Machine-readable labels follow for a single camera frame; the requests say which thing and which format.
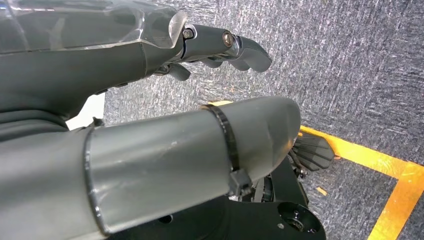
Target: yellow floor tape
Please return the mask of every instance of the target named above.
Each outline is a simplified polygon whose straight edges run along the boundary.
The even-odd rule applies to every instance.
[[[215,106],[230,103],[231,101],[209,102]],[[301,126],[300,130],[325,138],[337,156],[398,179],[368,240],[395,240],[398,238],[423,194],[424,166],[403,161],[306,126]]]

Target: black mechanical part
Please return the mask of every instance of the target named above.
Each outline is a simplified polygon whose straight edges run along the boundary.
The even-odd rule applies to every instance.
[[[182,62],[192,62],[226,52],[230,49],[224,44],[223,35],[226,29],[190,24],[186,26],[194,33],[194,37],[184,41]]]
[[[310,171],[327,169],[335,154],[327,140],[323,137],[301,131],[293,147],[299,162]]]
[[[306,207],[285,201],[278,205],[278,212],[281,215],[283,224],[292,227],[301,233],[317,234],[323,232],[323,226],[318,218]]]
[[[283,175],[279,180],[286,181],[274,186],[274,191],[279,196],[276,201],[237,202],[221,196],[174,213],[170,223],[163,223],[159,218],[113,234],[108,239],[325,240],[323,226],[305,207],[307,203],[303,197],[304,190],[298,185],[287,158],[272,172],[272,175]],[[290,221],[295,217],[295,211],[299,212],[297,215],[299,223]],[[295,224],[303,226],[304,231],[293,227]]]

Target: clear plastic cover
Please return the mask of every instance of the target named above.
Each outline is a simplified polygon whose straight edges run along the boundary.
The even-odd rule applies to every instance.
[[[186,20],[147,0],[0,0],[0,54],[136,42],[173,48]]]

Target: bolt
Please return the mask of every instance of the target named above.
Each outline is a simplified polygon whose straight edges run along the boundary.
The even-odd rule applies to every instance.
[[[182,37],[184,39],[191,39],[192,37],[194,37],[194,35],[195,34],[193,33],[193,31],[189,28],[184,29],[184,31],[182,31]]]
[[[227,47],[231,47],[233,45],[233,35],[229,31],[224,32],[222,40]]]

